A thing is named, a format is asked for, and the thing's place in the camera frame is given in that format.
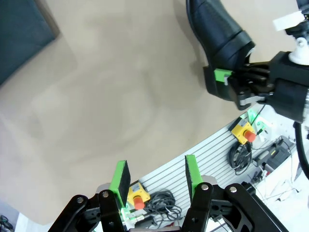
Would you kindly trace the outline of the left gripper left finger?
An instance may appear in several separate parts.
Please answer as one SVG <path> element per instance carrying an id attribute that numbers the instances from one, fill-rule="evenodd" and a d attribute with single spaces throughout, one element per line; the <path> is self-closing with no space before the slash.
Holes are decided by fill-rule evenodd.
<path id="1" fill-rule="evenodd" d="M 84 195 L 73 196 L 49 231 L 91 232 L 101 224 L 104 232 L 125 232 L 120 211 L 125 207 L 130 181 L 127 161 L 121 160 L 107 189 L 90 199 Z"/>

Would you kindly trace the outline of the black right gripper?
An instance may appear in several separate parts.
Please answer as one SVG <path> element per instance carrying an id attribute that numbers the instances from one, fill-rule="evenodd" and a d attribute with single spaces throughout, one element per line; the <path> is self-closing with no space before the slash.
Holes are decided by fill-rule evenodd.
<path id="1" fill-rule="evenodd" d="M 244 71 L 214 71 L 218 97 L 234 102 L 239 110 L 255 102 L 266 102 L 281 116 L 303 123 L 309 107 L 309 67 L 289 60 L 290 52 L 280 51 L 270 62 L 246 63 Z"/>

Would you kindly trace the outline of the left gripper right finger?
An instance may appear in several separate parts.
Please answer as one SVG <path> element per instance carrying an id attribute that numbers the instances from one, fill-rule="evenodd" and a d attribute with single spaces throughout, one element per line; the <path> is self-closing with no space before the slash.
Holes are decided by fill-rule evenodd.
<path id="1" fill-rule="evenodd" d="M 285 232 L 286 227 L 258 198 L 249 183 L 234 183 L 225 188 L 211 177 L 204 181 L 195 155 L 185 156 L 185 173 L 191 205 L 184 220 L 184 231 L 203 232 L 208 220 L 222 218 L 234 232 Z"/>

